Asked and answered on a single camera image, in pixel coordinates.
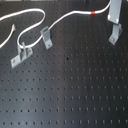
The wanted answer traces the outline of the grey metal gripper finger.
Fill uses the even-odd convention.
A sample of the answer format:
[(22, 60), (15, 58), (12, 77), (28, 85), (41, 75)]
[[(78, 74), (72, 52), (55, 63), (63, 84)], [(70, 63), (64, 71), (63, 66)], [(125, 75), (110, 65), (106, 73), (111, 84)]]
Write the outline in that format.
[(108, 13), (108, 20), (115, 24), (119, 23), (121, 4), (122, 0), (111, 0)]

